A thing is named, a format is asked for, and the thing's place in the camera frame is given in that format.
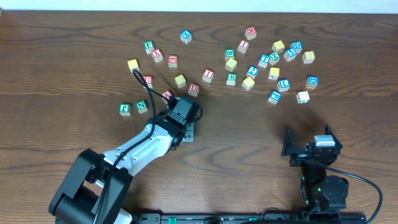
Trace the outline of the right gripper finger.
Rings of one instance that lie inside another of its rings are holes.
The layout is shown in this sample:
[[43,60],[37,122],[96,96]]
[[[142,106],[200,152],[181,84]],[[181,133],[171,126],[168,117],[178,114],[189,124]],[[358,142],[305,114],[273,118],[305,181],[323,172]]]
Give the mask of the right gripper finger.
[[293,152],[294,152],[294,142],[292,139],[292,134],[290,132],[290,128],[286,127],[285,139],[284,139],[284,144],[282,146],[281,156],[291,156]]
[[335,144],[339,143],[339,140],[336,138],[336,136],[333,134],[333,131],[331,130],[329,125],[325,126],[325,134],[331,136]]

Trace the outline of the yellow O block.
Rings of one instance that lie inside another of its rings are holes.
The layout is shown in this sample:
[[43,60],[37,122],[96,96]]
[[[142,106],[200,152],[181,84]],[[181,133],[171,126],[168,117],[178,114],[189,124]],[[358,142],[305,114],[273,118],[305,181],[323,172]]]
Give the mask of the yellow O block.
[[184,75],[181,74],[181,75],[178,75],[175,77],[175,83],[178,88],[182,88],[187,84],[187,81],[186,81]]

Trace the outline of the green R block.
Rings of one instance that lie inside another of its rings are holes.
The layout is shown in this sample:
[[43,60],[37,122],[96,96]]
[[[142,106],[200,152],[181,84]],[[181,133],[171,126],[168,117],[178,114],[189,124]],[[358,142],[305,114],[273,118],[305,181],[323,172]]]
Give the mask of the green R block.
[[228,73],[227,75],[227,79],[226,79],[226,84],[227,85],[231,85],[231,86],[235,86],[236,82],[237,82],[237,74],[235,73]]

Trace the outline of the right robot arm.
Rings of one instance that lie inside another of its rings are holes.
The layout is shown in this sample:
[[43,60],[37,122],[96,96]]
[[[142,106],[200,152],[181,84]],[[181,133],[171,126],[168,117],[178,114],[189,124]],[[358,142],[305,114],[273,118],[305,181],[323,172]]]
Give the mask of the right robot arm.
[[323,135],[314,136],[304,149],[295,147],[290,129],[285,130],[281,154],[289,158],[291,167],[302,168],[301,194],[308,210],[300,217],[306,222],[325,221],[326,216],[336,217],[341,223],[340,210],[346,208],[349,183],[345,178],[327,175],[326,170],[334,163],[343,146],[329,126]]

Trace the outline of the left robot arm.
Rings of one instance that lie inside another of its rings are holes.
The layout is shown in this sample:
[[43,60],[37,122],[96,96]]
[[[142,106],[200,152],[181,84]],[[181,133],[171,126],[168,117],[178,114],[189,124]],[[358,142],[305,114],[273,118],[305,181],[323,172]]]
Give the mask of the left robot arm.
[[168,107],[128,142],[102,154],[81,152],[50,202],[55,222],[133,223],[123,203],[134,176],[186,141],[202,115],[203,108],[186,96],[171,97]]

